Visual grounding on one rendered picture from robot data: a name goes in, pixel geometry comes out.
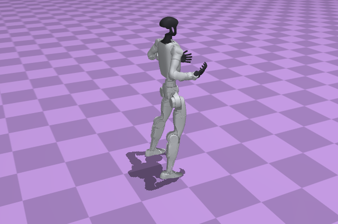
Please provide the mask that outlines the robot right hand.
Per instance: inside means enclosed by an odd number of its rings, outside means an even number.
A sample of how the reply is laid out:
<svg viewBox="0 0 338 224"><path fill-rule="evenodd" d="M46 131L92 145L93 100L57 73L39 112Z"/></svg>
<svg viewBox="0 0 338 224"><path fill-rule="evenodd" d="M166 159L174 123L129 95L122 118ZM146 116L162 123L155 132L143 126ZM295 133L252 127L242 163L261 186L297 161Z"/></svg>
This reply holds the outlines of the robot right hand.
<svg viewBox="0 0 338 224"><path fill-rule="evenodd" d="M200 75L205 71L205 69L207 68L207 63L204 62L203 65L204 65L204 66L202 66L202 68L200 68L199 71L195 71L195 72L194 72L194 75L195 75L195 76L199 76L199 77L200 77ZM198 77L198 78L199 78L199 77Z"/></svg>

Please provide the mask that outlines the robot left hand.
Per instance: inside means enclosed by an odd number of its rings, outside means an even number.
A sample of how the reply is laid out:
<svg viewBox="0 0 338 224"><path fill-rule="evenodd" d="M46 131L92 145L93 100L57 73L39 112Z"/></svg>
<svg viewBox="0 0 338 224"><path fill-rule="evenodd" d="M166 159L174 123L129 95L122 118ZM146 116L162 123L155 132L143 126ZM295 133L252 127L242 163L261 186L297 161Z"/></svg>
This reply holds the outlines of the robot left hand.
<svg viewBox="0 0 338 224"><path fill-rule="evenodd" d="M191 53L190 54L185 54L186 52L188 52L188 50L186 50L186 51L183 52L183 55L181 57L181 62L191 63L190 61L186 61L186 60L192 60L192 59L187 59L187 58L192 58L192 56L187 57L187 55L191 55Z"/></svg>

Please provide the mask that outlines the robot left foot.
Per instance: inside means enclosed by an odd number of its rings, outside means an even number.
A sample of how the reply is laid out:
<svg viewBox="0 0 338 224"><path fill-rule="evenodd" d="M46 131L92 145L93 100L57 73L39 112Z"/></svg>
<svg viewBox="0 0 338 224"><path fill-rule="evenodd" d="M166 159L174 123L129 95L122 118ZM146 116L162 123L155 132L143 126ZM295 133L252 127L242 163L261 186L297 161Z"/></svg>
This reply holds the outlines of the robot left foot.
<svg viewBox="0 0 338 224"><path fill-rule="evenodd" d="M145 156L158 155L158 154L163 154L165 152L166 152L166 149L164 148L156 148L154 151L151 151L151 149L147 149L145 152Z"/></svg>

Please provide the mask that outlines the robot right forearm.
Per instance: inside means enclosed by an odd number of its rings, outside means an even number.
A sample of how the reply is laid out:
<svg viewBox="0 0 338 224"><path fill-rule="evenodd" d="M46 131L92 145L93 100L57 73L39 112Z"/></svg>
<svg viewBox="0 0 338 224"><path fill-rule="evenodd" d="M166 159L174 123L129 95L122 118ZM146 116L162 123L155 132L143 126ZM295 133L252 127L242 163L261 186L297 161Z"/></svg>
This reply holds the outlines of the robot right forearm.
<svg viewBox="0 0 338 224"><path fill-rule="evenodd" d="M196 80L199 76L195 76L194 72L183 73L183 72L174 71L173 77L174 79L177 79L179 81L184 81L184 80Z"/></svg>

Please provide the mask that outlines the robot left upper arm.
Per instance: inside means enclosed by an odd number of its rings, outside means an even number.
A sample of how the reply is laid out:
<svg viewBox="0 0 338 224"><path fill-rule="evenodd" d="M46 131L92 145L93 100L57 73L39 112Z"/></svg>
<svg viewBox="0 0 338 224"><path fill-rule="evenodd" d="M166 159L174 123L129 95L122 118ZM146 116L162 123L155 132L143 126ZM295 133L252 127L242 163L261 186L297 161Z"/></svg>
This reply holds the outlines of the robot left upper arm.
<svg viewBox="0 0 338 224"><path fill-rule="evenodd" d="M158 52L157 44L160 39L156 39L154 45L151 47L151 49L148 51L147 56L150 60L156 59L156 53Z"/></svg>

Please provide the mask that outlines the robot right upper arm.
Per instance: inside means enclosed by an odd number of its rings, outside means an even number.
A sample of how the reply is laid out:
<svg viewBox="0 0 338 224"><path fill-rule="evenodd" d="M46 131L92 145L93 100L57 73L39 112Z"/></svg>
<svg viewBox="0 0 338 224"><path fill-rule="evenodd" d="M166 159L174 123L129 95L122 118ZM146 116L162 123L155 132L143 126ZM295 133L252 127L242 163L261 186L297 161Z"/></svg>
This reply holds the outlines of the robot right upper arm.
<svg viewBox="0 0 338 224"><path fill-rule="evenodd" d="M172 59L171 59L168 78L170 80L176 80L173 77L173 72L177 71L177 68L180 65L180 60L181 60L181 57L183 55L183 50L179 46L173 45L173 48L171 49L171 55L172 55Z"/></svg>

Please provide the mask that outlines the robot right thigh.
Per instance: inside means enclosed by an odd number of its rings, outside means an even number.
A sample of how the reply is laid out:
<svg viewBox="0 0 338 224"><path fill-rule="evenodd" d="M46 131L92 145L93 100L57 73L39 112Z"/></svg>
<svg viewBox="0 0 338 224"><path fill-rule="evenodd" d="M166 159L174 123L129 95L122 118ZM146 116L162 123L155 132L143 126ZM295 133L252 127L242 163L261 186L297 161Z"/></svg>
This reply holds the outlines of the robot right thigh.
<svg viewBox="0 0 338 224"><path fill-rule="evenodd" d="M172 134L176 134L178 138L180 139L183 129L185 126L186 121L186 105L185 100L182 96L179 96L177 92L173 92L170 94L170 106L172 108L175 108L173 110L173 124L174 124L174 130L171 132L168 132L166 135L166 139L169 142L168 138Z"/></svg>

